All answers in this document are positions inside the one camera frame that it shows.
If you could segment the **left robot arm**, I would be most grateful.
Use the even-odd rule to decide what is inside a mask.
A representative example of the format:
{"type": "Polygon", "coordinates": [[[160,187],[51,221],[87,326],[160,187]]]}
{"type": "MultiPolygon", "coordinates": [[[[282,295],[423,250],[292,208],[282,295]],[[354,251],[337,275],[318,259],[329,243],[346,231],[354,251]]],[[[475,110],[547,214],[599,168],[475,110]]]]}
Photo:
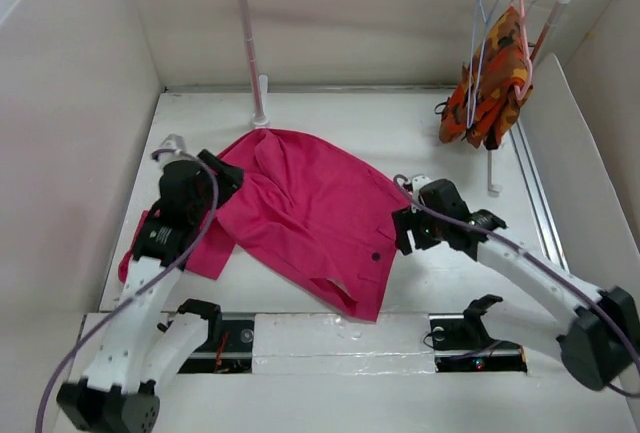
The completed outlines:
{"type": "Polygon", "coordinates": [[[192,353],[227,337],[220,306],[202,300],[186,300],[164,326],[158,320],[218,210],[242,187],[244,171],[208,150],[192,156],[165,147],[152,157],[162,170],[159,197],[138,227],[118,305],[94,328],[104,335],[89,366],[57,393],[80,432],[152,431],[161,389],[192,353]]]}

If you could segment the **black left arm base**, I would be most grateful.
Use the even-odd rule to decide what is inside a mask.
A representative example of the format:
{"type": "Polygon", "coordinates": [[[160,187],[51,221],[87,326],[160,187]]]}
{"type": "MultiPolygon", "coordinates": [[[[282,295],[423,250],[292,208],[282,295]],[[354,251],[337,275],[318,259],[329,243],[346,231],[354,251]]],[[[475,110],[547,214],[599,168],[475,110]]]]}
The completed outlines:
{"type": "Polygon", "coordinates": [[[223,313],[217,339],[192,353],[180,374],[248,374],[252,372],[255,316],[223,313]]]}

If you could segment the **pink trousers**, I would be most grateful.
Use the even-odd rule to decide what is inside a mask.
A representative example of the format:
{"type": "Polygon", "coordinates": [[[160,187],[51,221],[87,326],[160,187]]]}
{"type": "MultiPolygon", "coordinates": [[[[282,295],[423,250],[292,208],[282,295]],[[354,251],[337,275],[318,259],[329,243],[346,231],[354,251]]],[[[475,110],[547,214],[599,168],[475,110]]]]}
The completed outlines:
{"type": "Polygon", "coordinates": [[[393,181],[302,132],[251,131],[219,154],[244,184],[215,214],[187,262],[216,280],[236,247],[324,303],[377,320],[396,255],[393,212],[408,206],[393,181]]]}

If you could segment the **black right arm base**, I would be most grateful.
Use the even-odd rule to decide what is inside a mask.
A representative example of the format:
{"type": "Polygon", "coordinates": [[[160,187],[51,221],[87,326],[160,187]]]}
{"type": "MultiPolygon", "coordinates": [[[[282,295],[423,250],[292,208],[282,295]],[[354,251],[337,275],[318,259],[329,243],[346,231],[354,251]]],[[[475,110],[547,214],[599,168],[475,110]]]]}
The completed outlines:
{"type": "Polygon", "coordinates": [[[462,313],[431,313],[423,344],[434,352],[437,373],[527,373],[523,348],[489,336],[481,322],[488,309],[502,302],[496,295],[473,300],[462,313]]]}

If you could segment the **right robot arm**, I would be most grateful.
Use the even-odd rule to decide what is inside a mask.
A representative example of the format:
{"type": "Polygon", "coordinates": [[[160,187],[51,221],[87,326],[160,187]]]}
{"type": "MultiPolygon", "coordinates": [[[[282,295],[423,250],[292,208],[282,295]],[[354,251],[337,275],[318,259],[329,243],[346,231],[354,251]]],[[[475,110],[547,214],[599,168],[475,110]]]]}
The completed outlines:
{"type": "Polygon", "coordinates": [[[450,180],[397,174],[393,183],[409,202],[392,215],[403,255],[445,244],[500,274],[545,310],[538,315],[486,294],[462,312],[468,343],[528,347],[560,362],[592,391],[611,388],[627,368],[639,365],[639,315],[626,290],[605,290],[536,253],[496,214],[471,211],[450,180]]]}

